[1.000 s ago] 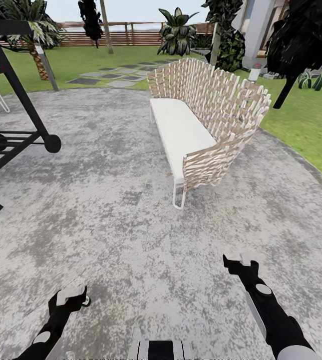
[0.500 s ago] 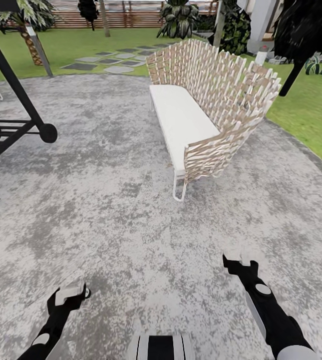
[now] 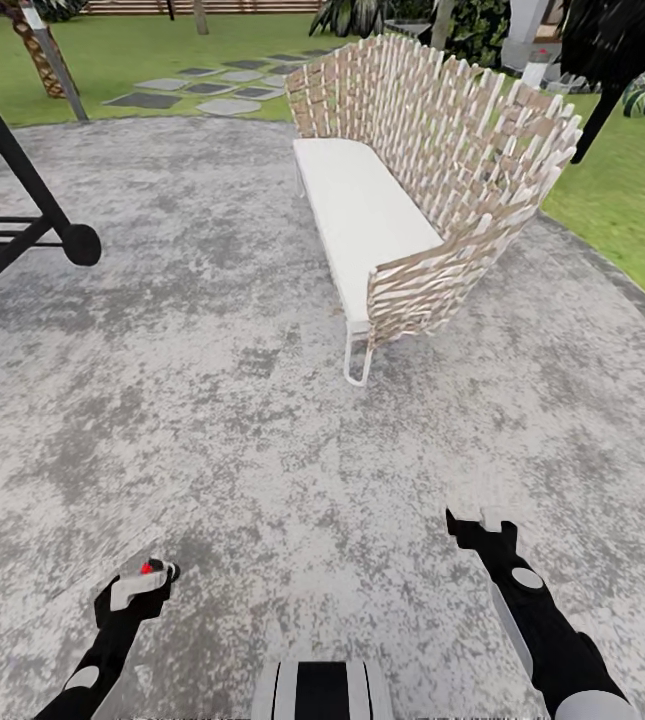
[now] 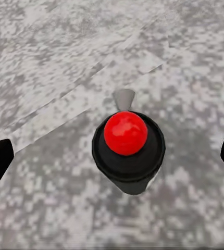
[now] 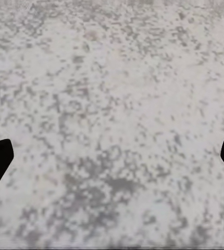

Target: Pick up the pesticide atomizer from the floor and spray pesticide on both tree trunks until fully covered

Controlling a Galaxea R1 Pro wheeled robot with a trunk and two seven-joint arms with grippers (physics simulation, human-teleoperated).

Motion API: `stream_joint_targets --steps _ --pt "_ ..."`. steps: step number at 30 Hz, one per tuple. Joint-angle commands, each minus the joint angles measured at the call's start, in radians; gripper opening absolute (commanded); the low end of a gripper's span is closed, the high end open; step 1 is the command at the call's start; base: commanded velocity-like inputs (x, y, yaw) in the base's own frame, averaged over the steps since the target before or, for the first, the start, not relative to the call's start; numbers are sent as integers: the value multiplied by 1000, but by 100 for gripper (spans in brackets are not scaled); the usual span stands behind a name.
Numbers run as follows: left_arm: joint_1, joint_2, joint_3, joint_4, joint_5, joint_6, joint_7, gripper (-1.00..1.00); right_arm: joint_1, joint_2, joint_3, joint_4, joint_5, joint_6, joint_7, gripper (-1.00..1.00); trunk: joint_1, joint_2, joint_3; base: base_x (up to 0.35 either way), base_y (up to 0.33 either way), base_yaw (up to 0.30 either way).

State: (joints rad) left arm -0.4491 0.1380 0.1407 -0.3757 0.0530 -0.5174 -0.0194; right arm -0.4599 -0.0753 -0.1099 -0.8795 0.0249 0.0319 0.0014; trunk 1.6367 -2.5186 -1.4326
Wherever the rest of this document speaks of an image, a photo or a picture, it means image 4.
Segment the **pesticide atomizer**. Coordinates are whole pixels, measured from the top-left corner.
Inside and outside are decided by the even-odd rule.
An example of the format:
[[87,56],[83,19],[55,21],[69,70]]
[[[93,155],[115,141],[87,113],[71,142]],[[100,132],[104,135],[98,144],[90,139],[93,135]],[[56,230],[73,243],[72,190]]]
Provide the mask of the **pesticide atomizer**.
[[134,92],[112,92],[119,112],[109,115],[95,130],[91,153],[97,168],[129,195],[146,191],[159,173],[165,138],[157,123],[131,111]]

